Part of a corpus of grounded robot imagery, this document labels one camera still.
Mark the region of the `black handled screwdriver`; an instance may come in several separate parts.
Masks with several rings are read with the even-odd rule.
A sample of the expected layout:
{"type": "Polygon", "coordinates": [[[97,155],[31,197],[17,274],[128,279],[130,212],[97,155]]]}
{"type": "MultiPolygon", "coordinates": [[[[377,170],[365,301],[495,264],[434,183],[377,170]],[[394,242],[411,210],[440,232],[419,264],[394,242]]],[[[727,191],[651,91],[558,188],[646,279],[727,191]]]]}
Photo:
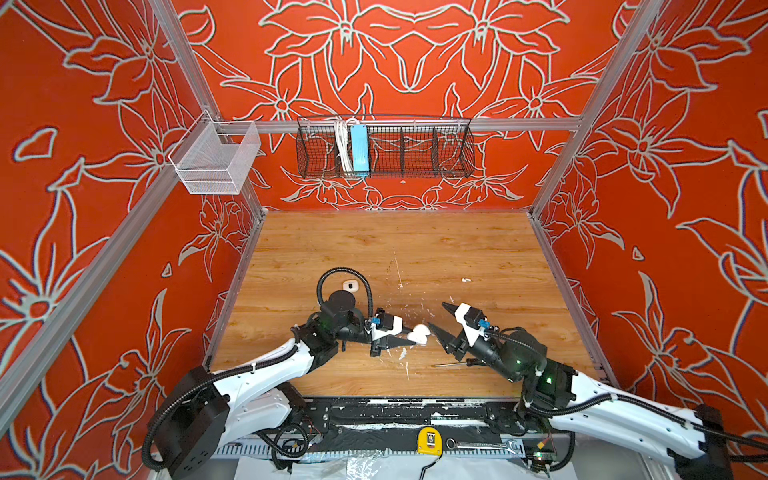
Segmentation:
{"type": "Polygon", "coordinates": [[[485,363],[480,359],[469,358],[462,361],[434,364],[433,368],[462,368],[462,367],[476,367],[476,366],[485,366],[485,363]]]}

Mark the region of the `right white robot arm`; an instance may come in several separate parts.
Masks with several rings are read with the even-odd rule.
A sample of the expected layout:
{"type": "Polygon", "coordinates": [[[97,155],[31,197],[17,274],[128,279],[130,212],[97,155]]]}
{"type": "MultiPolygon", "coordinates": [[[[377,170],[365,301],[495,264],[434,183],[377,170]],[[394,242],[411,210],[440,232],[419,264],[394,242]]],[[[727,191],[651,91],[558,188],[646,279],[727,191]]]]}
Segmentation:
{"type": "Polygon", "coordinates": [[[725,430],[708,405],[673,407],[614,388],[551,360],[547,348],[522,327],[501,329],[468,304],[444,304],[461,330],[428,326],[443,350],[457,360],[470,355],[504,380],[520,384],[517,422],[537,419],[673,467],[681,479],[731,479],[736,464],[764,464],[764,441],[725,430]]]}

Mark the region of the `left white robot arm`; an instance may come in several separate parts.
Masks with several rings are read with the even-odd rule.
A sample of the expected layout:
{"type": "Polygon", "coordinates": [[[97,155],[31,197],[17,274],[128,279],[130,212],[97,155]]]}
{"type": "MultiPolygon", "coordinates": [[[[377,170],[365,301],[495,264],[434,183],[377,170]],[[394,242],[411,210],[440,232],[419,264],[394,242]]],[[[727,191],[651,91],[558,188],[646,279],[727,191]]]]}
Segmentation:
{"type": "Polygon", "coordinates": [[[353,294],[339,290],[280,347],[229,370],[191,369],[148,423],[141,460],[174,479],[195,472],[214,451],[249,434],[291,428],[302,399],[291,380],[327,364],[348,342],[369,346],[371,356],[411,345],[404,320],[382,308],[363,313],[353,294]]]}

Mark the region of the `white earbud charging case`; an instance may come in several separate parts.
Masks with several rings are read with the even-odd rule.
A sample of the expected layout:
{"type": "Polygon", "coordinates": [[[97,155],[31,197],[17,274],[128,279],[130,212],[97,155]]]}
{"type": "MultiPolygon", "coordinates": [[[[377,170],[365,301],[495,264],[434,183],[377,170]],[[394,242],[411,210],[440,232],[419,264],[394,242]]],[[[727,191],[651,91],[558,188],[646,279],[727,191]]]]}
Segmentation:
{"type": "Polygon", "coordinates": [[[342,284],[342,289],[350,293],[355,293],[359,290],[359,283],[357,280],[354,280],[354,279],[346,280],[342,284]]]}

